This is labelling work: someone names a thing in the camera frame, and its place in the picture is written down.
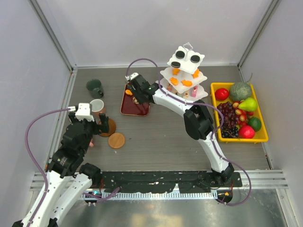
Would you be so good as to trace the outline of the red dessert tray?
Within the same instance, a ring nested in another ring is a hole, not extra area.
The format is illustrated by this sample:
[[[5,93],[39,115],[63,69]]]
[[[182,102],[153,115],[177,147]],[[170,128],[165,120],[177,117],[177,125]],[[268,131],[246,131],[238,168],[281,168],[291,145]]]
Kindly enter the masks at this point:
[[[150,105],[148,103],[140,104],[128,88],[127,84],[121,102],[121,114],[129,116],[146,116],[149,113],[149,110]]]

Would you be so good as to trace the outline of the orange fish cookies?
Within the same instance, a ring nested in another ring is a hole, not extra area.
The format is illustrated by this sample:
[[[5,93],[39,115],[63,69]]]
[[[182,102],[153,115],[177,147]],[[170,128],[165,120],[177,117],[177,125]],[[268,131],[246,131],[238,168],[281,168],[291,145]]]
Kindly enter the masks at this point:
[[[177,68],[167,67],[160,71],[160,75],[162,76],[162,79],[157,80],[155,83],[158,84],[158,90],[163,90],[165,94],[169,92],[166,89],[167,85],[171,84],[171,93],[174,94],[175,92],[178,92],[178,94],[184,94],[185,92],[189,92],[190,96],[190,92],[194,86],[197,86],[197,91],[203,90],[200,83],[207,80],[207,77],[204,76],[199,69],[196,69],[195,72],[190,73]]]

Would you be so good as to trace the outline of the cream cake slice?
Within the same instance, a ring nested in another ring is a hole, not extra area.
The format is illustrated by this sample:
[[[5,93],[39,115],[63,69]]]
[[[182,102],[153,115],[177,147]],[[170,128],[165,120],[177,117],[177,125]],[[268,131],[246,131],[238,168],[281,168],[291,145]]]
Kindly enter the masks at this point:
[[[183,95],[183,98],[184,99],[189,99],[189,92],[185,92],[184,95]]]

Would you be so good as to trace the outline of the black round cookies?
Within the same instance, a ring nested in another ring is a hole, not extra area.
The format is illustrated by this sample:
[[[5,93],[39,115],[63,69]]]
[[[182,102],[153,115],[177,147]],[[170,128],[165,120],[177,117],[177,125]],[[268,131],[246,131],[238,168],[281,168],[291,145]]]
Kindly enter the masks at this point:
[[[193,70],[197,68],[205,56],[192,50],[177,50],[170,58],[168,65],[179,68]]]

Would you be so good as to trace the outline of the pink mug near arm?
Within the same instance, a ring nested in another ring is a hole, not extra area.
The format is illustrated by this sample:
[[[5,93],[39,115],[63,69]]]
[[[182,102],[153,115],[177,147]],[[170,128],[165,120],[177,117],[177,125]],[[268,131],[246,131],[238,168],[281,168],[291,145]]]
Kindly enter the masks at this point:
[[[89,146],[94,147],[93,140],[90,141]]]

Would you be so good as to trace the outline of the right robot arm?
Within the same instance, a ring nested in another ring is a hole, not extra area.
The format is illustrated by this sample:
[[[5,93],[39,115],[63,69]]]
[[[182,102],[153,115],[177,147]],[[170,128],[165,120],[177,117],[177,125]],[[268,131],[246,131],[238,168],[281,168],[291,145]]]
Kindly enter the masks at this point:
[[[169,92],[159,81],[150,84],[138,73],[127,75],[125,78],[127,87],[140,104],[161,105],[183,118],[188,136],[198,141],[210,161],[215,183],[226,186],[232,179],[234,168],[226,159],[214,135],[214,121],[207,109],[210,105],[203,101],[189,102]]]

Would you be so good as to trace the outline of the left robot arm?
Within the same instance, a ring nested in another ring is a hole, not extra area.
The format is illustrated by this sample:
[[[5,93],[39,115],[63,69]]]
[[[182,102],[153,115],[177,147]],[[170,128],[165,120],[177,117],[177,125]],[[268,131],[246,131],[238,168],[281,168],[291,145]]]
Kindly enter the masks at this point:
[[[45,183],[37,200],[13,226],[58,227],[81,194],[101,184],[101,170],[82,162],[93,135],[109,131],[109,118],[101,113],[100,122],[79,120],[75,113],[70,113],[69,119],[71,123],[62,136],[61,146],[44,173]]]

